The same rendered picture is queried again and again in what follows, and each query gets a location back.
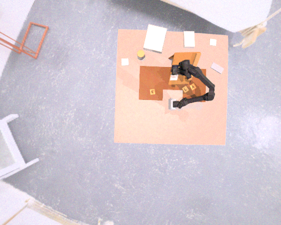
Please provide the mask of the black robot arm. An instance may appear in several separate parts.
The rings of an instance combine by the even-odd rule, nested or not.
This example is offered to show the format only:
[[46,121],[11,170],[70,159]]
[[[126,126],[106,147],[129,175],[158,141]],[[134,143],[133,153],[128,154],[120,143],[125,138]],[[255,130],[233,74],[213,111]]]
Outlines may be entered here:
[[182,98],[180,101],[173,101],[173,108],[179,108],[181,109],[182,107],[190,104],[190,103],[195,103],[199,101],[212,101],[215,97],[215,84],[213,84],[202,72],[202,70],[198,66],[193,66],[190,65],[190,60],[183,60],[178,63],[178,66],[180,67],[179,69],[183,69],[182,74],[187,77],[187,79],[192,78],[192,75],[195,78],[198,78],[200,81],[202,81],[208,88],[209,92],[192,97],[192,98]]

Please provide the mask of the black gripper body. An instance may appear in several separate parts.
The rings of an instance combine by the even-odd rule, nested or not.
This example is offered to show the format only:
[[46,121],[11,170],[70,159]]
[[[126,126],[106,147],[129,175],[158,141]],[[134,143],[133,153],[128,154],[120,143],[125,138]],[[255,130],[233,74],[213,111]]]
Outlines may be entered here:
[[177,68],[172,68],[171,70],[171,75],[172,76],[176,76],[177,73],[183,76],[183,70],[184,69],[177,69]]

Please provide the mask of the small white square tile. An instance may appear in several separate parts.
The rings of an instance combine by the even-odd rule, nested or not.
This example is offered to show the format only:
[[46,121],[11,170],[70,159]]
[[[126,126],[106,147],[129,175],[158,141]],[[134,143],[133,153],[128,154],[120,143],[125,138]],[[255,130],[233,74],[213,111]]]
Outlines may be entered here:
[[210,46],[216,46],[217,42],[216,42],[216,39],[209,39],[209,45]]
[[121,59],[121,65],[122,66],[128,66],[129,65],[129,59],[128,58],[122,58]]

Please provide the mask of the grey cylindrical container with orange lid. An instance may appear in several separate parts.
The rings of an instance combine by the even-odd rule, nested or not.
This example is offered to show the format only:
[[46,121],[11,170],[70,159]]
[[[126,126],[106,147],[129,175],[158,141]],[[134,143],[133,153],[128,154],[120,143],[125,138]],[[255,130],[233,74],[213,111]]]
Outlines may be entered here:
[[139,51],[137,52],[137,58],[138,58],[139,60],[143,60],[143,59],[144,59],[144,56],[145,56],[145,52],[144,52],[143,50],[139,50]]

